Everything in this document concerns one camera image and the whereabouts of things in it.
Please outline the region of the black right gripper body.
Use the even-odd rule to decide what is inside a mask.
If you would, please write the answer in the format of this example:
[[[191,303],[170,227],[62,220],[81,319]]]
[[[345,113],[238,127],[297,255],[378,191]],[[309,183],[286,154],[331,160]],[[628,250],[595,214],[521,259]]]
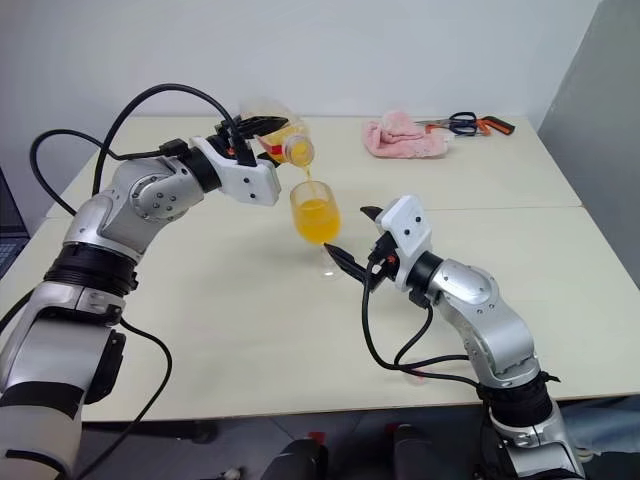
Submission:
[[[378,270],[369,275],[370,292],[373,292],[384,280],[395,280],[400,264],[396,249],[397,244],[389,232],[382,234],[375,242],[368,260],[372,267],[378,267]]]

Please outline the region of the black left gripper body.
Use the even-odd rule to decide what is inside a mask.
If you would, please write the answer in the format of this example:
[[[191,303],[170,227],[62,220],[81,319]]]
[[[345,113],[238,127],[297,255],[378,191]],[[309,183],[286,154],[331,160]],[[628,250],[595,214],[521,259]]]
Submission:
[[[235,131],[227,120],[215,127],[214,144],[219,153],[228,159],[254,159],[250,145],[253,137],[243,137],[238,128]]]

